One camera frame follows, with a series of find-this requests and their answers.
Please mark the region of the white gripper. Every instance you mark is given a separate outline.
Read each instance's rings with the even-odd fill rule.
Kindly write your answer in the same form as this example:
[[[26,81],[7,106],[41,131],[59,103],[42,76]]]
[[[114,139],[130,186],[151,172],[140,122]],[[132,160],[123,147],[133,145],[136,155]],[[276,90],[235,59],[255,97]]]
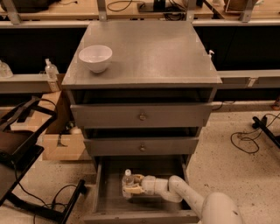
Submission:
[[[128,195],[145,193],[147,195],[155,194],[155,176],[144,176],[142,174],[134,174],[134,182],[140,184],[141,186],[125,186],[123,188],[124,192]]]

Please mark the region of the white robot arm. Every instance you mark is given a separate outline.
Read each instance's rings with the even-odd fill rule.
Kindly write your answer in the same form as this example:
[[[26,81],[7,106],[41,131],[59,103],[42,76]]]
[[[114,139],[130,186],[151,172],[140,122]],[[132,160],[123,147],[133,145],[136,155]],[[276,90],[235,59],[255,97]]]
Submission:
[[[212,192],[203,197],[176,175],[165,179],[127,170],[122,178],[122,195],[130,199],[141,193],[159,195],[174,203],[184,200],[198,216],[198,224],[244,224],[238,206],[225,193]]]

